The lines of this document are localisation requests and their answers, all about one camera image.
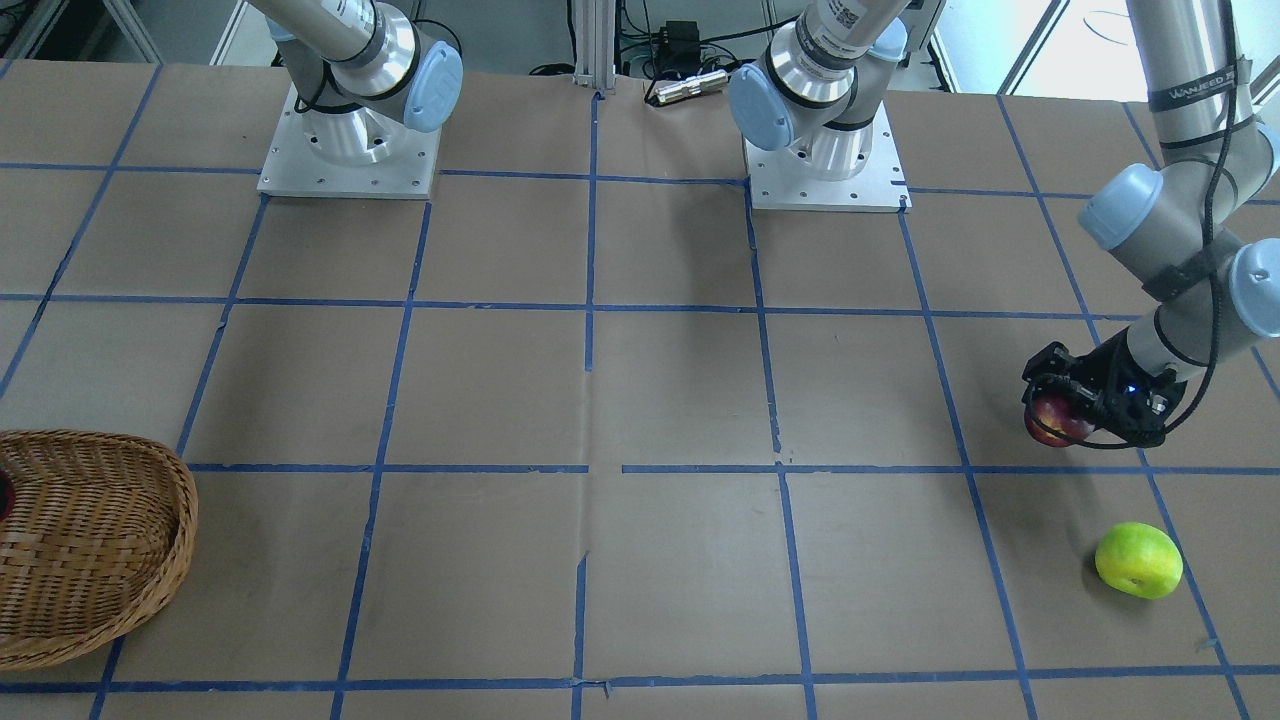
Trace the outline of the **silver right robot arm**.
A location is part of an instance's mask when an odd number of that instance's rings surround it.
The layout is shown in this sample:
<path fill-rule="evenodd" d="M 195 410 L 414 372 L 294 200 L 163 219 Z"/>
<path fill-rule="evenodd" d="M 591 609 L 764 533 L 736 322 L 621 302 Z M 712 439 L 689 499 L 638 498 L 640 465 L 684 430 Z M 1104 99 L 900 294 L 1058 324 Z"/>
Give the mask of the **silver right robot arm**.
<path fill-rule="evenodd" d="M 358 108 L 408 129 L 440 129 L 460 100 L 465 68 L 447 41 L 398 8 L 375 1 L 255 1 L 296 91 L 297 111 Z"/>

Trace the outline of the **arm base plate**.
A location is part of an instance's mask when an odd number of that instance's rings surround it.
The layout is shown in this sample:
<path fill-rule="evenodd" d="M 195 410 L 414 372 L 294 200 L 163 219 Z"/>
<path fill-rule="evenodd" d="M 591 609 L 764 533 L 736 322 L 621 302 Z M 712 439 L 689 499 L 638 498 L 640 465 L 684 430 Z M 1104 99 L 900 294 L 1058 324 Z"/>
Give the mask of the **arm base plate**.
<path fill-rule="evenodd" d="M 438 131 L 422 133 L 358 108 L 298 113 L 289 87 L 259 176 L 271 197 L 429 200 Z"/>
<path fill-rule="evenodd" d="M 744 140 L 742 150 L 755 209 L 900 213 L 913 208 L 884 104 L 860 129 L 820 127 L 776 151 Z"/>

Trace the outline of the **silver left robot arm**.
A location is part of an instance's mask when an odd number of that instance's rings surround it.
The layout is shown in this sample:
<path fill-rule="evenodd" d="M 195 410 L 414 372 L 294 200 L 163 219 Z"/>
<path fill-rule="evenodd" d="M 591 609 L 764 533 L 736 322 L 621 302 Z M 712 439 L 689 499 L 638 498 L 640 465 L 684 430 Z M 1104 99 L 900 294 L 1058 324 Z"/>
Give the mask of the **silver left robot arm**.
<path fill-rule="evenodd" d="M 1161 167 L 1133 164 L 1080 210 L 1152 311 L 1088 354 L 1052 342 L 1021 374 L 1028 434 L 1051 447 L 1153 448 L 1198 409 L 1219 365 L 1277 337 L 1277 240 L 1228 219 L 1277 174 L 1230 1 L 1130 1 Z"/>

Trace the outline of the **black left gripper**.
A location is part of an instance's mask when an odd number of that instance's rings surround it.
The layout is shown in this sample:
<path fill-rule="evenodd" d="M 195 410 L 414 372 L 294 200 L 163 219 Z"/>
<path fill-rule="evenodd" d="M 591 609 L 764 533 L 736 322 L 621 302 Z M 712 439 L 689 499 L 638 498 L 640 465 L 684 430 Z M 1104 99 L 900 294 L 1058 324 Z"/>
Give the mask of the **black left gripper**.
<path fill-rule="evenodd" d="M 1021 378 L 1027 383 L 1024 407 L 1038 395 L 1059 395 L 1079 416 L 1096 424 L 1088 439 L 1070 446 L 1158 447 L 1179 405 L 1176 372 L 1167 368 L 1149 374 L 1125 342 L 1106 342 L 1080 357 L 1052 342 L 1027 361 Z"/>

